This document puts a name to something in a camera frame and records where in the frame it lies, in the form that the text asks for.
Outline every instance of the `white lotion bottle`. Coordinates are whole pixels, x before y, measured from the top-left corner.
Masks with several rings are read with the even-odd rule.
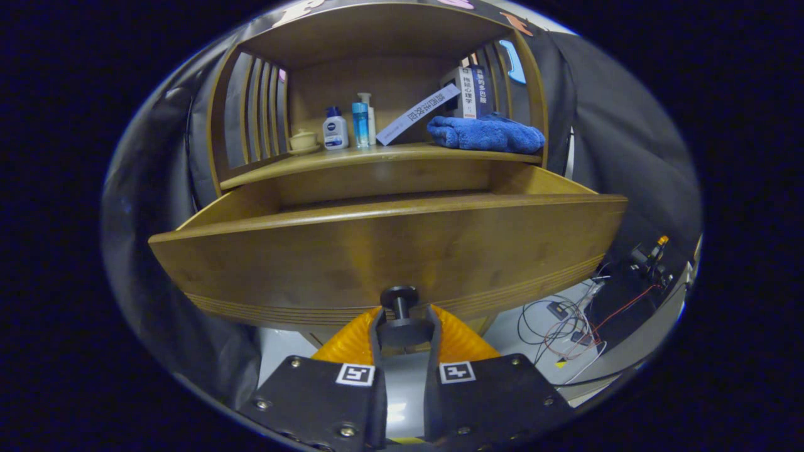
[[[341,110],[336,106],[326,109],[326,120],[322,127],[324,147],[328,150],[346,149],[349,147],[349,131],[347,120],[341,116]]]
[[[377,124],[374,123],[374,107],[368,103],[371,99],[371,93],[358,92],[357,96],[361,102],[368,106],[368,144],[375,145],[377,144]]]

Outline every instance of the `wooden cabinet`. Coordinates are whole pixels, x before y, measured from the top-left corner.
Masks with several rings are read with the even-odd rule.
[[[586,278],[627,201],[540,167],[546,146],[536,155],[446,149],[429,142],[425,118],[393,146],[279,152],[280,131],[307,127],[320,135],[324,108],[340,105],[345,113],[358,91],[374,95],[379,132],[435,92],[463,58],[494,61],[487,49],[499,39],[515,45],[530,123],[547,135],[539,69],[521,34],[462,10],[347,6],[234,46],[208,122],[220,197],[176,231],[150,238],[162,267],[208,314],[319,338],[376,306],[389,286],[416,286],[424,302],[482,329],[501,310]],[[243,54],[262,69],[231,80]],[[280,69],[284,96],[277,95]],[[245,83],[247,92],[238,107],[245,164],[234,167],[224,136],[229,83]]]

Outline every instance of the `orange component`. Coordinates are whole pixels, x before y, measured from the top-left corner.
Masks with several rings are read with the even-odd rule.
[[[525,22],[522,22],[521,20],[519,20],[518,17],[516,17],[513,14],[508,14],[508,13],[500,13],[500,14],[504,15],[508,19],[508,22],[511,24],[511,26],[513,28],[516,28],[517,30],[522,31],[525,35],[533,36],[533,33],[531,33],[527,29],[527,24]]]
[[[441,349],[438,351],[440,363],[456,363],[459,361],[479,361],[497,358],[499,352],[482,337],[472,331],[458,317],[430,305],[441,320]]]
[[[312,358],[331,363],[373,366],[374,356],[371,353],[368,332],[380,309],[382,309],[382,306],[377,306],[352,319],[337,334],[332,336],[332,339],[326,341]]]

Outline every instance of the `drawer front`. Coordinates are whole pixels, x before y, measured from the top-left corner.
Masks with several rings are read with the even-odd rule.
[[[400,284],[463,319],[555,293],[594,271],[626,204],[616,195],[423,199],[407,209],[383,203],[212,225],[150,243],[210,314],[334,331]]]

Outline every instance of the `red wire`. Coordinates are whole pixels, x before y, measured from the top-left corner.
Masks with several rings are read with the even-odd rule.
[[[636,298],[634,298],[634,299],[633,299],[633,300],[631,300],[630,302],[627,302],[627,303],[626,303],[626,304],[625,304],[623,307],[621,307],[621,308],[620,308],[620,309],[618,309],[618,310],[615,310],[615,311],[614,311],[614,312],[613,312],[611,315],[609,315],[609,317],[606,317],[606,318],[605,318],[605,320],[603,320],[603,322],[601,322],[601,323],[600,323],[600,325],[596,326],[596,327],[595,327],[595,328],[592,330],[592,333],[591,333],[591,334],[593,335],[593,338],[594,338],[594,336],[596,335],[597,330],[598,330],[598,329],[600,329],[600,327],[602,327],[603,325],[605,325],[605,323],[606,323],[606,322],[608,322],[608,321],[609,321],[609,319],[611,319],[612,317],[614,317],[614,316],[615,316],[615,315],[617,315],[617,314],[620,314],[620,313],[621,313],[623,310],[628,309],[628,307],[629,307],[629,306],[631,306],[631,305],[633,305],[634,303],[638,302],[638,301],[639,301],[639,300],[640,300],[642,297],[644,297],[644,296],[645,296],[645,294],[647,294],[648,292],[650,292],[650,290],[651,290],[651,289],[653,289],[654,287],[660,287],[660,286],[657,286],[657,285],[653,284],[651,287],[648,287],[648,288],[647,288],[647,290],[645,290],[645,291],[644,291],[644,292],[642,292],[641,294],[637,295],[637,297],[636,297]],[[588,337],[588,336],[589,336],[589,333],[586,333],[585,335],[581,336],[580,340],[579,340],[578,342],[576,342],[576,343],[575,343],[575,345],[574,345],[572,348],[570,348],[570,349],[569,349],[569,351],[568,351],[566,354],[562,354],[562,353],[559,353],[558,351],[555,351],[555,350],[551,349],[549,345],[548,345],[548,350],[550,350],[550,351],[552,351],[553,353],[556,353],[556,354],[558,354],[558,355],[564,355],[564,357],[566,358],[567,356],[569,356],[569,354],[570,354],[570,353],[572,353],[572,351],[573,351],[573,350],[575,350],[575,349],[578,347],[578,344],[580,343],[580,341],[581,341],[581,340],[584,340],[584,338],[586,338],[586,337]],[[589,349],[589,348],[591,348],[591,347],[592,347],[592,344],[589,344],[589,346],[588,346],[588,347],[586,347],[586,350],[588,350],[588,349]]]
[[[584,351],[582,351],[581,353],[579,353],[578,355],[575,355],[575,356],[573,356],[573,357],[570,357],[570,356],[569,356],[569,353],[564,354],[564,353],[562,353],[562,352],[560,352],[560,351],[555,351],[555,350],[553,350],[552,348],[550,348],[550,344],[549,344],[549,343],[547,343],[547,340],[550,338],[550,332],[553,330],[553,328],[555,328],[555,327],[556,327],[556,325],[560,325],[561,323],[562,323],[562,322],[555,323],[555,324],[554,324],[552,327],[550,327],[550,329],[548,330],[547,334],[545,334],[545,335],[544,335],[544,341],[543,341],[544,345],[545,345],[545,346],[548,348],[548,350],[549,350],[549,351],[552,351],[553,353],[557,354],[558,356],[563,356],[563,357],[564,357],[566,360],[574,360],[574,359],[575,359],[575,358],[577,358],[578,356],[581,356],[581,355],[582,355],[582,354],[583,354],[585,351],[587,351],[589,348],[592,348],[593,346],[596,346],[596,345],[598,345],[598,344],[599,344],[598,342],[594,342],[594,341],[593,341],[591,344],[589,344],[589,345],[588,345],[588,346],[587,346],[587,347],[584,349]]]

